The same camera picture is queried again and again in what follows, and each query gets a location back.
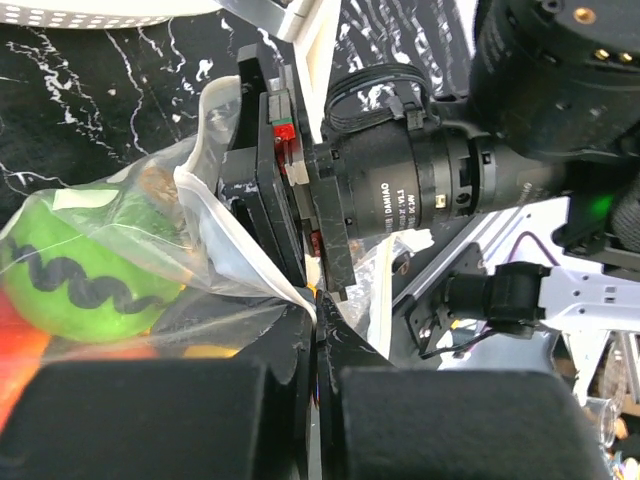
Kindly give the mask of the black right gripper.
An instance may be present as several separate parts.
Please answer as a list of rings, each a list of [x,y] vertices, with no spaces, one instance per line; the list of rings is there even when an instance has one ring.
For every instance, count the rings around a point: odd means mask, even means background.
[[[560,196],[567,168],[518,155],[472,125],[462,100],[434,102],[411,65],[369,66],[332,83],[323,142],[311,137],[292,66],[270,86],[259,45],[241,48],[240,114],[217,194],[296,286],[305,254],[329,292],[355,284],[349,241],[420,230]]]

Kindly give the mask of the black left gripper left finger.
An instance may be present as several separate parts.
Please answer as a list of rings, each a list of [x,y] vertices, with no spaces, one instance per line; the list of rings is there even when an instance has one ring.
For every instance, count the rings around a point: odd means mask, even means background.
[[[56,362],[1,434],[5,479],[304,479],[314,331],[285,308],[229,359]]]

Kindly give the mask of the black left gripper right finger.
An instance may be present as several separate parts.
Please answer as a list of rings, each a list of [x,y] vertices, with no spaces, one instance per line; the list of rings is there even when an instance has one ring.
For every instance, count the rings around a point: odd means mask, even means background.
[[[319,293],[317,388],[326,479],[605,479],[567,386],[535,371],[401,369]]]

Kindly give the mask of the clear zip top bag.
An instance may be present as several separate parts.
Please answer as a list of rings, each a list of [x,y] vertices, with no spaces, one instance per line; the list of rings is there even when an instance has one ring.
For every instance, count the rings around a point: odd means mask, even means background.
[[[218,197],[221,165],[239,113],[239,78],[216,79],[202,92],[195,135],[109,177],[45,189],[106,184],[173,198],[181,242],[153,247],[163,263],[154,271],[183,288],[150,329],[133,337],[87,343],[48,333],[51,341],[40,364],[68,358],[183,356],[191,345],[240,350],[265,333],[284,308],[314,313],[318,262],[304,257],[306,283],[292,284]]]

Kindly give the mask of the green fake watermelon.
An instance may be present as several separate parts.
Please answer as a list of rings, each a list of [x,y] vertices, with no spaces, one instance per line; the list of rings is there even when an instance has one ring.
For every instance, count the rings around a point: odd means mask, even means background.
[[[183,285],[153,247],[181,242],[165,193],[98,184],[29,196],[1,232],[1,286],[31,325],[104,343],[152,327]]]

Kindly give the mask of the red fake tomato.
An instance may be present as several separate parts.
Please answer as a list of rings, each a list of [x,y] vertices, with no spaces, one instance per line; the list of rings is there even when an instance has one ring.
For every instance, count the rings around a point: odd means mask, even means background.
[[[24,387],[40,368],[51,336],[32,326],[1,292],[1,427],[7,422]]]

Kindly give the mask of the yellow fake lemon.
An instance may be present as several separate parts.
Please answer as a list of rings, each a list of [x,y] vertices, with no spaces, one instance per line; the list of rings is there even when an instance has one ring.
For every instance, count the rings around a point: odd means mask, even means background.
[[[232,358],[238,349],[217,345],[191,345],[184,353],[184,358]]]

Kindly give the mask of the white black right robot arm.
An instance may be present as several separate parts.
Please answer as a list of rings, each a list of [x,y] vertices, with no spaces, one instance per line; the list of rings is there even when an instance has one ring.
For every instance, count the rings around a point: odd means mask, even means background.
[[[368,66],[330,85],[322,140],[302,85],[269,88],[254,47],[238,57],[238,125],[218,198],[293,284],[303,254],[325,286],[355,282],[352,239],[566,196],[553,235],[598,276],[519,262],[493,274],[448,267],[403,299],[423,356],[456,318],[491,333],[639,329],[639,5],[635,1],[483,1],[469,89],[436,97],[422,71]]]

